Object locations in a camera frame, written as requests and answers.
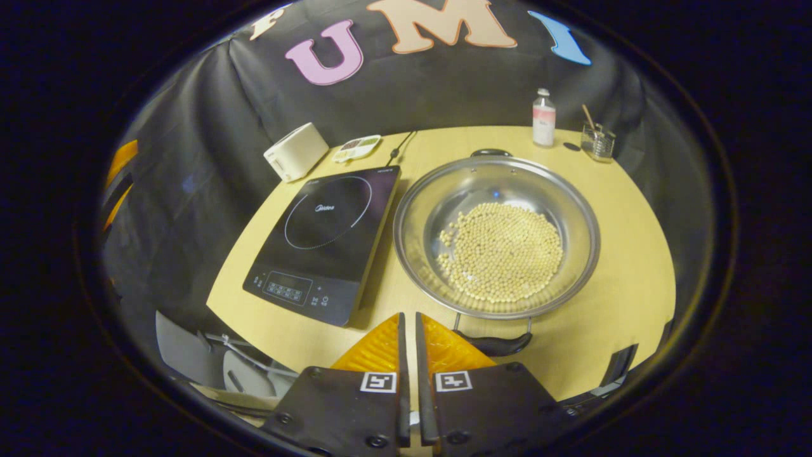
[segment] pink label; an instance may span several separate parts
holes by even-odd
[[[533,119],[552,124],[555,122],[555,111],[543,110],[542,108],[533,108]]]

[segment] metal bowl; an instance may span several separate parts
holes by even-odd
[[[440,231],[460,212],[468,214],[485,202],[529,208],[544,215],[561,236],[559,271],[547,287],[516,302],[519,311],[483,311],[488,303],[451,286],[436,262],[453,251],[439,240]],[[401,199],[394,230],[398,259],[418,287],[455,311],[485,319],[521,319],[556,309],[586,284],[600,251],[598,221],[583,195],[538,163],[510,157],[471,157],[435,168]]]

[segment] cooking zone circle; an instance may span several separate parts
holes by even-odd
[[[355,227],[372,202],[372,185],[357,176],[319,185],[285,220],[285,240],[296,249],[328,245]]]

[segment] induction cooktop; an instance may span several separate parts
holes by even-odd
[[[400,167],[307,181],[259,251],[243,289],[344,326],[361,299]]]

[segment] cable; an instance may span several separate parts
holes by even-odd
[[[414,136],[415,136],[415,137],[417,136],[417,130],[413,130],[413,131],[409,132],[409,133],[408,133],[408,135],[406,135],[406,138],[404,138],[404,140],[400,142],[400,144],[398,145],[398,147],[396,147],[395,149],[393,149],[393,150],[392,150],[392,152],[391,152],[391,153],[389,153],[389,161],[388,161],[388,162],[387,162],[387,164],[386,164],[386,166],[387,166],[387,167],[388,167],[388,166],[389,166],[389,164],[392,162],[392,160],[393,160],[395,157],[397,157],[397,156],[398,156],[398,154],[400,154],[400,147],[404,145],[404,143],[406,142],[406,140],[408,140],[408,139],[409,139],[409,137],[412,137],[412,133],[414,133]]]

